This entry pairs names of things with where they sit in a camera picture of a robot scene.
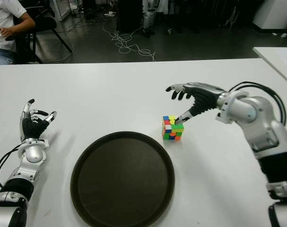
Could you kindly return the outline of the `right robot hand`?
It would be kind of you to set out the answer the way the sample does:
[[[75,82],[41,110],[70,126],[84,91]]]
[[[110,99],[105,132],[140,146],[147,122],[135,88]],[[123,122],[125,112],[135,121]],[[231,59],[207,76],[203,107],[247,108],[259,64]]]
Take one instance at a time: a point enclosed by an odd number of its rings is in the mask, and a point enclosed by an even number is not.
[[[220,98],[225,97],[228,92],[220,87],[213,86],[206,83],[189,82],[184,84],[174,84],[166,88],[166,92],[172,93],[172,100],[182,100],[194,98],[194,103],[185,113],[180,115],[175,124],[183,124],[190,118],[202,114],[205,111],[215,109],[218,107]]]

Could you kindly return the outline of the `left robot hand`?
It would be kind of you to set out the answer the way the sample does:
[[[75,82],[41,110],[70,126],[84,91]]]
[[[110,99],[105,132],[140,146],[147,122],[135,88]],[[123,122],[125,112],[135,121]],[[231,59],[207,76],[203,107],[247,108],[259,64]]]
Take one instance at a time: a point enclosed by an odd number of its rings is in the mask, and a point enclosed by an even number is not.
[[[21,142],[29,139],[40,139],[41,134],[57,116],[56,111],[47,113],[37,109],[30,109],[34,102],[35,99],[30,99],[25,104],[20,116],[19,129]]]

